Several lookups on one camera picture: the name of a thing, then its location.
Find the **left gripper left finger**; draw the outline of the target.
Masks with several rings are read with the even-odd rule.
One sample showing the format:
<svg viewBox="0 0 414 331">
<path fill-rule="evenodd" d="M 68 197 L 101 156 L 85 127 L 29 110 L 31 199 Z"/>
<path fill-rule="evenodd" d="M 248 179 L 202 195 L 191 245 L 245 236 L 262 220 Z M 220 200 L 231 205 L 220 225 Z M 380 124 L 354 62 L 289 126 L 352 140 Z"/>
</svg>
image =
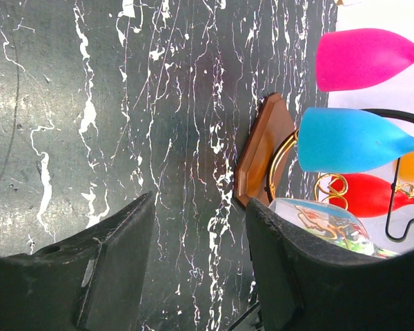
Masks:
<svg viewBox="0 0 414 331">
<path fill-rule="evenodd" d="M 0 330 L 134 330 L 154 221 L 146 193 L 34 254 L 0 257 Z"/>
</svg>

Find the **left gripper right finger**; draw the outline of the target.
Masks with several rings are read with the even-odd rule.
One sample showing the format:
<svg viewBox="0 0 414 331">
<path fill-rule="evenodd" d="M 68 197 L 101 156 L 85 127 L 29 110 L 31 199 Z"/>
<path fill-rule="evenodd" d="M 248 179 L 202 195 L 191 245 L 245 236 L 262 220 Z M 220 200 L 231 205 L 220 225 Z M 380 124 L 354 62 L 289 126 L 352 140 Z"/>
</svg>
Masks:
<svg viewBox="0 0 414 331">
<path fill-rule="evenodd" d="M 266 330 L 414 330 L 414 250 L 352 252 L 256 199 L 246 231 Z"/>
</svg>

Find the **red plastic wine glass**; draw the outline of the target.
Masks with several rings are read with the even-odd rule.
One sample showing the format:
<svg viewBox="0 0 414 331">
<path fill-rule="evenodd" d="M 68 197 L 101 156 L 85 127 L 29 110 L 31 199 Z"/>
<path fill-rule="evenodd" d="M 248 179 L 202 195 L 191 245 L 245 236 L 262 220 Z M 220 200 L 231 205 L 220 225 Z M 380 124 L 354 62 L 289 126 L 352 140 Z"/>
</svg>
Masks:
<svg viewBox="0 0 414 331">
<path fill-rule="evenodd" d="M 333 175 L 329 183 L 329 203 L 359 218 L 378 217 L 404 206 L 414 205 L 414 197 L 391 183 L 369 174 Z"/>
</svg>

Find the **magenta plastic wine glass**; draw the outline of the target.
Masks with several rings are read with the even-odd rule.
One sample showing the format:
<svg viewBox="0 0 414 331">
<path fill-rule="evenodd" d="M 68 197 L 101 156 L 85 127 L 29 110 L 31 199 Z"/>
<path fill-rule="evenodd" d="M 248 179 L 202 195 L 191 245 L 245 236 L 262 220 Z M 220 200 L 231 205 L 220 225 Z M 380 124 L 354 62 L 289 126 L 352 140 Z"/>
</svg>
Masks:
<svg viewBox="0 0 414 331">
<path fill-rule="evenodd" d="M 414 64 L 414 43 L 383 29 L 328 32 L 319 40 L 315 77 L 323 92 L 383 83 Z"/>
</svg>

